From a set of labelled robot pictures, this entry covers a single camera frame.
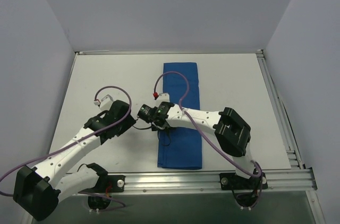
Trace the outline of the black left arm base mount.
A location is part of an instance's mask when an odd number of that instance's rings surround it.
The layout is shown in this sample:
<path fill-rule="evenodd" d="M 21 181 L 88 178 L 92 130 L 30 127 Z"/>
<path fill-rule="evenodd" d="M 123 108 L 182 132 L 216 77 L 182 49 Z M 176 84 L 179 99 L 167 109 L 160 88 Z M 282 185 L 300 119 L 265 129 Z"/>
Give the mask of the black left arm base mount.
<path fill-rule="evenodd" d="M 124 175 L 105 175 L 99 177 L 93 191 L 96 193 L 120 193 L 124 191 Z"/>

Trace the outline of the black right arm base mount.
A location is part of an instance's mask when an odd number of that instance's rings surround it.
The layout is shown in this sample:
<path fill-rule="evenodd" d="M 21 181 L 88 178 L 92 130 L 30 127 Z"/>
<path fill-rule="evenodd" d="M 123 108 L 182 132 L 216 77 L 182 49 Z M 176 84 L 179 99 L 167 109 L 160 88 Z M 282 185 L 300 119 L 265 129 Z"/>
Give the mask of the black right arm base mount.
<path fill-rule="evenodd" d="M 260 188 L 260 178 L 243 178 L 236 173 L 220 173 L 220 188 L 223 191 L 254 190 Z"/>

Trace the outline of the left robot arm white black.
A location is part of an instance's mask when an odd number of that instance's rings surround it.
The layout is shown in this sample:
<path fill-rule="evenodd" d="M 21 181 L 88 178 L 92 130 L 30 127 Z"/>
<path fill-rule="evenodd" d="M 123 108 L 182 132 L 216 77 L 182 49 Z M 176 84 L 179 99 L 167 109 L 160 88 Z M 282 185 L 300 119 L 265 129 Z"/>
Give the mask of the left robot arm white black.
<path fill-rule="evenodd" d="M 30 168 L 24 165 L 16 174 L 13 199 L 35 220 L 45 220 L 67 197 L 90 189 L 103 192 L 111 184 L 108 172 L 96 163 L 77 172 L 67 172 L 108 139 L 126 132 L 135 120 L 131 107 L 115 100 L 109 109 L 90 118 L 76 136 L 46 160 Z"/>

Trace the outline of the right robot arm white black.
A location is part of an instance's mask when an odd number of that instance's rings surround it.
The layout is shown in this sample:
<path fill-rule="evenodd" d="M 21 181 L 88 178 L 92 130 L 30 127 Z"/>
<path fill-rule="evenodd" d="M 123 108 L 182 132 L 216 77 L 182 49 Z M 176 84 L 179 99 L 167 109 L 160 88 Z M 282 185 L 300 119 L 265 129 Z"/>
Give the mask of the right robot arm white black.
<path fill-rule="evenodd" d="M 236 182 L 241 188 L 250 187 L 255 178 L 262 176 L 260 165 L 250 153 L 251 127 L 230 107 L 222 111 L 203 111 L 163 101 L 157 107 L 142 105 L 138 118 L 160 130 L 189 128 L 198 131 L 235 167 Z"/>

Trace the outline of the blue surgical cloth wrap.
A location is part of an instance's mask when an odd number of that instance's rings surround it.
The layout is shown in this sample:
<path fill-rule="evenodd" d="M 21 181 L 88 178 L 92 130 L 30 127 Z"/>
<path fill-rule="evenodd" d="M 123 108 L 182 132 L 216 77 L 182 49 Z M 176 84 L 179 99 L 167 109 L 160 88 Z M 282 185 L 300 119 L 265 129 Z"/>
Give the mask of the blue surgical cloth wrap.
<path fill-rule="evenodd" d="M 189 93 L 182 101 L 184 108 L 200 109 L 199 76 L 197 63 L 165 63 L 163 72 L 163 92 L 169 94 L 170 102 L 177 104 L 186 92 L 186 81 Z M 167 169 L 199 170 L 202 168 L 202 139 L 191 121 L 181 111 L 175 116 L 181 124 L 189 128 L 176 127 L 170 132 L 159 132 L 157 167 Z"/>

